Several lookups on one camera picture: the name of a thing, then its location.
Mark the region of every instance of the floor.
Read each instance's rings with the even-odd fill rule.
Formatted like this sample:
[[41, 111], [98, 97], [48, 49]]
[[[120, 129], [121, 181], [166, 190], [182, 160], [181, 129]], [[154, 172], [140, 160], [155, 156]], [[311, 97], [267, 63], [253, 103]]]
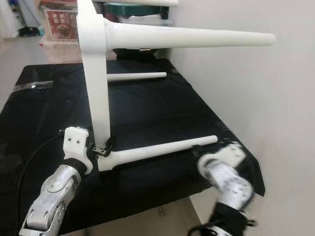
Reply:
[[[7, 101], [24, 66], [52, 63], [51, 55], [39, 47], [41, 37], [18, 38], [0, 45], [0, 111]], [[185, 236], [199, 224], [189, 198], [181, 199], [145, 212], [76, 231], [67, 236]]]

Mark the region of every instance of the table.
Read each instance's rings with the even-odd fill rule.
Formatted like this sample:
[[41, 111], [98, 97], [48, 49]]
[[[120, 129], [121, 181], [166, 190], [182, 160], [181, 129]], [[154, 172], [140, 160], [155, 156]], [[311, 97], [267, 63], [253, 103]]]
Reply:
[[[167, 72], [165, 79], [109, 84], [114, 150], [207, 135], [217, 135], [220, 141], [205, 147], [210, 152], [240, 142], [168, 60], [108, 61], [107, 71]], [[92, 126], [81, 63], [26, 66], [16, 84], [36, 81], [53, 81], [53, 85], [12, 93], [0, 114], [1, 235], [13, 235], [15, 230], [17, 179], [31, 153], [59, 129]], [[62, 146], [62, 138], [50, 142], [30, 164], [22, 188], [22, 219], [43, 181], [62, 163]], [[247, 157], [237, 169], [256, 193], [264, 195], [259, 164], [244, 146], [243, 150]], [[184, 150], [117, 166], [110, 172], [99, 173], [95, 167], [79, 186], [60, 233], [127, 217], [210, 187], [199, 175], [196, 162], [191, 150]]]

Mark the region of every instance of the black tablecloth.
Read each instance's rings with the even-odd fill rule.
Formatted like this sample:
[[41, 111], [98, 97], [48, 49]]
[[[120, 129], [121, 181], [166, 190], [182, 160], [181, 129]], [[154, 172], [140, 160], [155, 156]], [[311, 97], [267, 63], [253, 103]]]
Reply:
[[[114, 150], [217, 135], [220, 142], [206, 146], [216, 152], [239, 141], [168, 60], [108, 61], [107, 70], [167, 72], [165, 79], [109, 84]], [[60, 129], [91, 127], [82, 64], [26, 66], [17, 85], [34, 81], [54, 83], [52, 88], [13, 93], [0, 115], [0, 235], [14, 234], [17, 180], [31, 153]], [[43, 181], [62, 163], [62, 146], [63, 139], [56, 139], [34, 157], [22, 188], [22, 219]], [[245, 147], [244, 151], [247, 157], [238, 170], [263, 195], [259, 164]], [[98, 173], [94, 167], [70, 203], [61, 233], [126, 217], [208, 187], [191, 150], [121, 165], [111, 172]]]

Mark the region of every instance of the tiled floor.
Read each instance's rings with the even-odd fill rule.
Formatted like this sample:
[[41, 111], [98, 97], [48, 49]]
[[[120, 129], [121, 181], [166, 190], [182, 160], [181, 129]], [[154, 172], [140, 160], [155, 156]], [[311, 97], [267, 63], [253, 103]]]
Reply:
[[[40, 37], [18, 38], [0, 46], [0, 111], [9, 97], [24, 66], [51, 63], [39, 47]], [[185, 236], [187, 229], [199, 223], [189, 198], [181, 199], [158, 208], [97, 225], [67, 236]]]

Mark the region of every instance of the black cloth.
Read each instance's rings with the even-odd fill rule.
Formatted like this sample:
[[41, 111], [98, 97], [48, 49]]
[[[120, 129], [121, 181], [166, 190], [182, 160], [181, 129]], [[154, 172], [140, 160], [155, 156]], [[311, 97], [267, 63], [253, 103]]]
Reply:
[[[164, 79], [109, 84], [114, 150], [217, 135], [220, 142], [205, 147], [216, 152], [239, 141], [168, 60], [108, 61], [107, 71], [167, 72]], [[11, 94], [0, 115], [0, 235], [14, 234], [18, 176], [34, 150], [60, 129], [92, 126], [82, 64], [26, 66], [16, 84], [51, 80], [51, 88]], [[238, 170], [263, 195], [259, 164], [245, 147], [244, 151], [247, 157]], [[62, 138], [34, 157], [22, 188], [22, 220], [63, 157]], [[117, 166], [110, 172], [99, 173], [96, 165], [70, 203], [60, 233], [126, 217], [208, 187], [191, 150]]]

